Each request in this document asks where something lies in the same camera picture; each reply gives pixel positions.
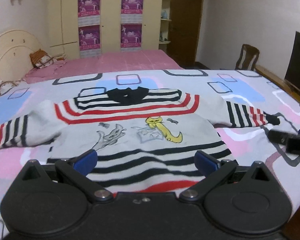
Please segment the bed sheet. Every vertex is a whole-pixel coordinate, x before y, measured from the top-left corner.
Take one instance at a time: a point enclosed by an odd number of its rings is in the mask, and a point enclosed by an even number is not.
[[[103,93],[114,88],[138,86],[170,88],[199,94],[205,98],[221,96],[236,103],[258,107],[281,120],[276,129],[297,132],[300,129],[300,105],[266,78],[251,71],[226,70],[144,70],[99,73],[60,78],[35,84],[23,84],[0,97],[0,123],[29,113],[45,99],[59,103],[78,95]],[[267,124],[255,128],[216,128],[239,165],[265,162],[293,205],[300,206],[300,156],[286,154],[284,147],[270,143]],[[49,145],[0,150],[0,201],[11,182],[29,159],[45,164]]]
[[[24,79],[28,84],[51,79],[87,75],[94,73],[182,69],[162,50],[141,50],[132,52],[108,52],[99,57],[62,60],[43,69],[32,69]]]

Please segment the sweater sleeve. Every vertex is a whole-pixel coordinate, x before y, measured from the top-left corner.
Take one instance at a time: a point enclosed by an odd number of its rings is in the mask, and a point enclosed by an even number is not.
[[[37,146],[57,137],[66,123],[56,117],[54,103],[43,101],[29,114],[0,125],[0,149]]]
[[[226,101],[222,97],[205,99],[200,96],[196,113],[211,124],[223,124],[229,127],[258,127],[271,123],[279,125],[280,120],[253,106]]]

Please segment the orange pillow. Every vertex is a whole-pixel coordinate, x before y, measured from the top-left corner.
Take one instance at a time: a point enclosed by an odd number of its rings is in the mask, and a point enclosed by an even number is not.
[[[34,67],[45,68],[55,62],[54,57],[51,57],[44,50],[39,49],[38,51],[30,54],[30,59]]]

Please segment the pink bed sheet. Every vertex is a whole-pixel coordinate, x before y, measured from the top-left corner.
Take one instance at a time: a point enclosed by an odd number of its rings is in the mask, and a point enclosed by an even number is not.
[[[141,50],[134,52],[108,52],[99,57],[58,61],[43,69],[32,69],[24,79],[28,84],[94,73],[182,69],[162,50]]]

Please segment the black stripe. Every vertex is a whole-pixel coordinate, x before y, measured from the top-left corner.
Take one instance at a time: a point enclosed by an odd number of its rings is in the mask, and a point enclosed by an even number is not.
[[[226,101],[226,102],[227,102],[227,105],[228,105],[228,113],[229,113],[230,122],[232,124],[232,127],[237,127],[237,125],[234,122],[234,116],[233,116],[233,112],[232,112],[231,103],[229,101]]]
[[[176,94],[176,96],[181,97],[181,91],[173,91],[173,92],[164,92],[164,93],[148,93],[146,96],[168,96],[168,95],[174,95]],[[93,96],[100,96],[100,95],[106,95],[106,93],[103,94],[97,94],[97,95],[88,95],[88,96],[82,96],[82,97],[76,97],[74,98],[77,102],[81,102],[81,103],[90,103],[90,102],[102,102],[102,101],[113,101],[111,98],[109,97],[100,97],[100,98],[94,98],[94,99],[90,99],[90,100],[79,100],[79,99],[84,99],[87,97],[93,97]]]
[[[6,143],[9,141],[9,137],[10,137],[10,125],[11,125],[12,120],[8,121],[7,125],[6,125],[6,135],[4,138],[4,143],[2,144],[2,148],[7,148]]]
[[[119,152],[113,155],[105,155],[105,156],[98,156],[98,161],[111,161],[119,158],[123,158],[125,156],[129,155],[134,155],[138,154],[140,152],[144,153],[150,153],[153,155],[166,155],[166,154],[175,154],[175,153],[182,153],[182,152],[190,152],[190,151],[195,151],[195,150],[205,150],[209,148],[214,148],[218,147],[221,145],[224,145],[225,143],[223,141],[218,141],[215,143],[209,143],[209,144],[200,144],[200,145],[192,145],[192,146],[186,146],[186,147],[176,147],[176,148],[164,148],[164,149],[158,149],[158,150],[152,150],[152,151],[144,151],[141,149],[136,149],[132,151],[124,151],[124,152]],[[222,157],[228,156],[231,154],[230,150],[228,152],[226,150],[219,152],[219,153],[213,153],[210,154],[212,157],[220,159]],[[47,163],[55,163],[57,158],[49,158],[47,159]]]
[[[98,181],[98,184],[102,187],[110,187],[114,185],[129,185],[133,183],[138,183],[149,179],[155,175],[162,175],[162,174],[173,174],[173,175],[184,175],[189,177],[202,177],[202,174],[199,171],[169,171],[168,169],[149,169],[143,171],[140,174],[133,175],[131,177],[127,177],[124,179],[110,179],[106,181]]]
[[[221,159],[221,158],[224,158],[224,157],[226,157],[230,154],[231,154],[231,151],[229,149],[225,149],[222,152],[210,154],[210,156],[212,156],[216,159]]]
[[[174,98],[147,98],[147,99],[142,99],[138,103],[131,103],[131,102],[130,103],[110,103],[110,104],[94,104],[94,105],[90,105],[90,106],[79,106],[79,103],[86,104],[86,103],[89,103],[89,102],[93,102],[95,100],[78,102],[76,100],[76,98],[74,98],[74,103],[77,106],[77,108],[79,108],[81,110],[86,110],[86,109],[95,108],[95,107],[133,106],[133,105],[141,105],[143,103],[176,102],[179,99],[180,99],[179,96],[174,97]]]
[[[11,146],[17,146],[17,142],[15,138],[18,136],[18,130],[19,130],[19,121],[20,117],[18,117],[14,122],[14,132],[13,132],[13,138],[10,140]]]
[[[98,156],[98,160],[99,161],[110,161],[110,160],[123,158],[128,155],[137,154],[140,152],[150,153],[153,155],[175,154],[175,153],[190,152],[190,151],[195,151],[195,150],[205,150],[208,148],[218,147],[223,144],[225,144],[223,141],[218,141],[218,142],[209,143],[209,144],[200,144],[200,145],[192,145],[192,146],[176,147],[176,148],[164,148],[164,149],[158,149],[158,150],[152,150],[152,151],[144,151],[141,149],[136,149],[133,151],[119,152],[119,153],[116,153],[113,155]]]
[[[249,114],[248,114],[248,111],[247,111],[247,106],[246,105],[242,105],[242,109],[243,109],[243,112],[244,112],[244,115],[247,119],[247,122],[248,122],[248,127],[252,127],[252,123],[250,121],[250,117],[249,117]]]
[[[124,171],[127,169],[131,169],[133,167],[139,166],[141,164],[147,163],[147,162],[156,162],[156,163],[163,163],[167,166],[184,166],[194,163],[194,157],[189,157],[181,160],[170,160],[170,161],[162,161],[155,157],[149,157],[149,156],[143,156],[136,160],[129,161],[127,163],[114,165],[107,168],[94,168],[92,170],[93,173],[100,173],[100,174],[106,174],[111,172],[118,172],[118,171]]]
[[[239,123],[240,123],[240,128],[242,128],[242,127],[244,127],[244,122],[243,122],[242,115],[241,115],[241,112],[239,109],[239,105],[235,103],[234,108],[235,108],[235,111],[237,112],[237,116],[238,116]]]
[[[23,147],[28,147],[28,145],[26,143],[27,127],[28,127],[28,115],[25,115],[24,118],[23,118],[22,134],[20,136],[21,145]]]
[[[162,93],[156,93],[156,92],[149,92],[147,96],[167,96],[167,95],[173,95],[178,94],[181,97],[182,92],[180,90],[172,91],[172,92],[162,92]]]

